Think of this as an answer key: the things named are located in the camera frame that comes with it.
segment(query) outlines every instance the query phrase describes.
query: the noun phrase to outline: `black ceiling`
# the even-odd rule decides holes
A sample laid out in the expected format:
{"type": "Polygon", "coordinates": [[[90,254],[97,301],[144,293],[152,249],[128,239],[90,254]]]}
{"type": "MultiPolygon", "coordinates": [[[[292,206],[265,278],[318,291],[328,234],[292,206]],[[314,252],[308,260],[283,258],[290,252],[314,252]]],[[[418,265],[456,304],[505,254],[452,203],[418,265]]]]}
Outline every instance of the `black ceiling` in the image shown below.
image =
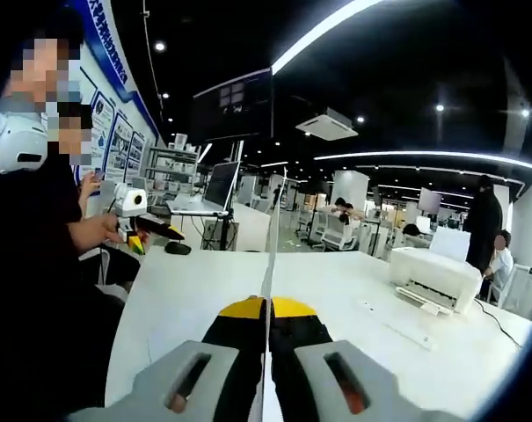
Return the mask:
{"type": "MultiPolygon", "coordinates": [[[[164,53],[151,52],[158,89],[170,93],[162,111],[149,68],[142,1],[112,4],[136,84],[161,135],[169,141],[172,133],[189,133],[194,93],[268,67],[349,1],[147,0],[150,45],[156,40],[167,44],[164,53]]],[[[423,149],[489,153],[532,163],[532,115],[521,142],[505,145],[506,120],[520,118],[506,112],[508,94],[521,95],[532,108],[532,10],[526,1],[498,3],[502,2],[383,1],[336,26],[274,77],[275,137],[247,142],[244,163],[288,161],[289,176],[297,179],[330,180],[332,172],[343,167],[400,164],[480,171],[530,183],[531,170],[471,160],[412,156],[313,160],[350,152],[423,149]],[[519,77],[521,90],[507,88],[506,66],[519,77]],[[446,106],[444,113],[436,113],[438,103],[446,106]],[[355,122],[359,136],[327,142],[295,129],[320,106],[350,119],[364,116],[363,124],[355,122]]],[[[230,145],[216,144],[205,162],[213,164],[229,154],[230,145]]],[[[280,170],[270,167],[263,172],[280,170]]],[[[472,190],[476,179],[415,169],[356,170],[384,185],[433,183],[436,190],[452,193],[472,190]]],[[[520,191],[520,185],[507,184],[513,196],[520,191]]],[[[447,200],[458,205],[465,201],[447,200]]]]}

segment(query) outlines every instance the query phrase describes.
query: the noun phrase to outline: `white printer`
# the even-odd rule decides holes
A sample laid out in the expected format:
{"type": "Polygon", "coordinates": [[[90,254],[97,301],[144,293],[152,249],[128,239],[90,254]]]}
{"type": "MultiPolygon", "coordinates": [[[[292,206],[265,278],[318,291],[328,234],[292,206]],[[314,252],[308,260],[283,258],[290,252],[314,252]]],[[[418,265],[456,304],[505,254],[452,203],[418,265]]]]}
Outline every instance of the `white printer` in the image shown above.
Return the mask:
{"type": "Polygon", "coordinates": [[[479,292],[482,276],[466,262],[406,247],[390,253],[390,281],[399,294],[422,303],[435,315],[463,314],[479,292]]]}

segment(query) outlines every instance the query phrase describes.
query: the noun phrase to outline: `white shelving unit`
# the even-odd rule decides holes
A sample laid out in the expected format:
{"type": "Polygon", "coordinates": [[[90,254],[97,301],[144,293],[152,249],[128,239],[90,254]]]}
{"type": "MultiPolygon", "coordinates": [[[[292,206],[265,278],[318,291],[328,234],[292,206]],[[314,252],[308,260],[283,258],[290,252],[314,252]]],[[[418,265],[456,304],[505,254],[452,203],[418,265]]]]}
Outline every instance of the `white shelving unit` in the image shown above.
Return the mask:
{"type": "Polygon", "coordinates": [[[189,152],[180,149],[167,149],[150,147],[147,167],[144,175],[147,180],[154,180],[154,185],[149,188],[149,196],[156,195],[153,207],[165,208],[164,201],[175,198],[179,192],[191,193],[195,174],[197,173],[197,160],[199,152],[189,152]],[[174,164],[181,164],[182,169],[174,169],[174,164]],[[191,171],[185,171],[185,164],[191,165],[191,171]],[[178,185],[178,189],[171,190],[170,183],[178,185]]]}

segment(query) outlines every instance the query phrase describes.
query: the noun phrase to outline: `air conditioning unit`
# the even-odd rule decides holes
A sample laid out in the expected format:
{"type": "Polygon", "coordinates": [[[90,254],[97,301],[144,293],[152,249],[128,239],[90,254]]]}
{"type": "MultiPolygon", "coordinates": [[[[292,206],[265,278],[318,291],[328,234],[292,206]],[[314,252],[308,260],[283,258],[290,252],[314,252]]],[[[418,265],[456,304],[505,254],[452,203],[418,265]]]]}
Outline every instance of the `air conditioning unit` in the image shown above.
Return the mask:
{"type": "Polygon", "coordinates": [[[338,139],[357,136],[352,129],[352,121],[331,108],[326,108],[323,113],[296,126],[303,132],[324,139],[325,141],[337,141],[338,139]]]}

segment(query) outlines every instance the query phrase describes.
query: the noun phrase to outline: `white table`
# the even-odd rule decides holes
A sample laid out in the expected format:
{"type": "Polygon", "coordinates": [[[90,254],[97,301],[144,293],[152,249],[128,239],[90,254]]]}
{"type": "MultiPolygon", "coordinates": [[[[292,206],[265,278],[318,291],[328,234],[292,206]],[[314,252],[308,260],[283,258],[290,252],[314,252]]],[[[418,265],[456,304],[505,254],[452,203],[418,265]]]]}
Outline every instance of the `white table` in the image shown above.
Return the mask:
{"type": "MultiPolygon", "coordinates": [[[[106,405],[130,392],[135,375],[151,360],[187,339],[200,340],[222,308],[258,294],[267,258],[219,251],[179,257],[151,248],[113,343],[106,405]]],[[[518,350],[476,303],[465,316],[436,317],[405,302],[386,282],[388,269],[355,251],[278,253],[272,293],[316,309],[334,340],[348,339],[389,369],[401,394],[416,405],[468,418],[499,386],[518,350]],[[382,321],[415,327],[435,348],[428,351],[382,321]]],[[[530,321],[485,308],[520,344],[526,341],[530,321]]],[[[269,370],[264,403],[264,420],[281,421],[269,370]]]]}

